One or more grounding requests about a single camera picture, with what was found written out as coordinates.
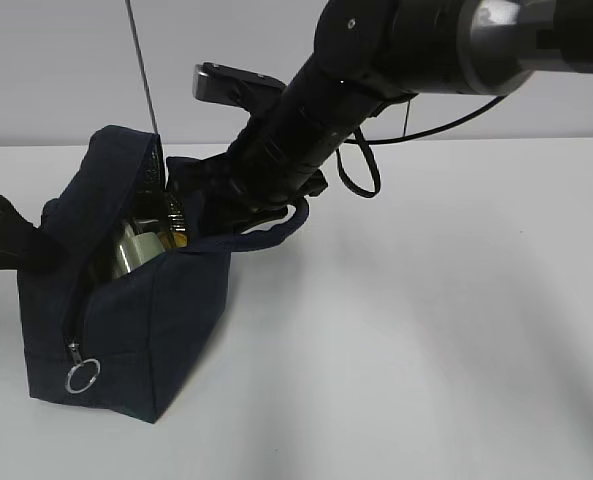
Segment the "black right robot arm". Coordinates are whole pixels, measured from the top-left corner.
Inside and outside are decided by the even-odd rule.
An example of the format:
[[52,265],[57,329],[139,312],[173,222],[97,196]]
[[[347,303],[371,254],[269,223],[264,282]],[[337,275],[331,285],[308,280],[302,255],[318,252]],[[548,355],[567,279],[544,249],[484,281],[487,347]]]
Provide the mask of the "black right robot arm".
[[593,1],[330,1],[288,84],[197,67],[196,98],[250,115],[211,167],[203,225],[243,230],[317,195],[321,165],[390,106],[506,97],[538,71],[593,74]]

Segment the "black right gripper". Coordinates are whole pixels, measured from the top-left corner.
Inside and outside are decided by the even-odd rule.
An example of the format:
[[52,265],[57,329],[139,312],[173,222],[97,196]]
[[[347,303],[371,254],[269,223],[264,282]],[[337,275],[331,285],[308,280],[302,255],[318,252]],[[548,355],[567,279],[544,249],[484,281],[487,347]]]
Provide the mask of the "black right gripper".
[[288,207],[326,189],[302,139],[285,140],[252,119],[227,151],[203,161],[203,231],[242,233],[287,215]]

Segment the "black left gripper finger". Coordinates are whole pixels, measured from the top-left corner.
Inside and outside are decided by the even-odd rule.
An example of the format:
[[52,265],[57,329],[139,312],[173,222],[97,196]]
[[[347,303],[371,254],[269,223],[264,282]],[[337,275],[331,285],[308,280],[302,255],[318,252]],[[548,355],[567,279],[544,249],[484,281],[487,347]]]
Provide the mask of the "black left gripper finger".
[[27,221],[0,195],[0,271],[46,274],[67,258],[68,252],[59,242]]

